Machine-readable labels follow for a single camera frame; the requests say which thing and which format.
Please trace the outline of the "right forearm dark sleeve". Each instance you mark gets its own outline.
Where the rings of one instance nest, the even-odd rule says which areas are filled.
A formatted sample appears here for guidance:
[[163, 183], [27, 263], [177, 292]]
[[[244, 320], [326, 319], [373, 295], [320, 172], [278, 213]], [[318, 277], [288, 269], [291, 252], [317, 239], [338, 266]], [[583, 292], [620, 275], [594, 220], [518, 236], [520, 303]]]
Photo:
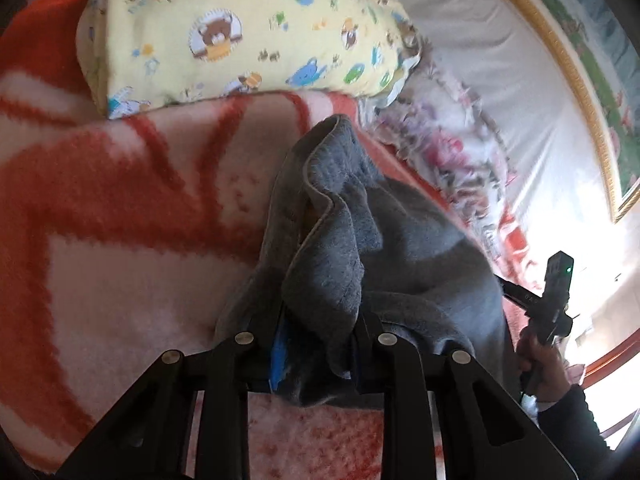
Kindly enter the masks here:
[[559, 401], [538, 412], [538, 424], [579, 479], [597, 479], [613, 455], [600, 435], [584, 390], [571, 385]]

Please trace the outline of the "person's right hand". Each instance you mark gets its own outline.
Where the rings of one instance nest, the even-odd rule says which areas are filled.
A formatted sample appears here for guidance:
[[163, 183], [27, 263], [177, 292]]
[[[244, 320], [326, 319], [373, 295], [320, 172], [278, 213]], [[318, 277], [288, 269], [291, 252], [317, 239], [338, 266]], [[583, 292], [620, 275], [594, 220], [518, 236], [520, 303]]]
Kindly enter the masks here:
[[525, 375], [524, 392], [539, 402], [558, 402], [570, 390], [564, 361], [555, 346], [544, 346], [529, 327], [520, 333], [516, 345], [518, 367]]

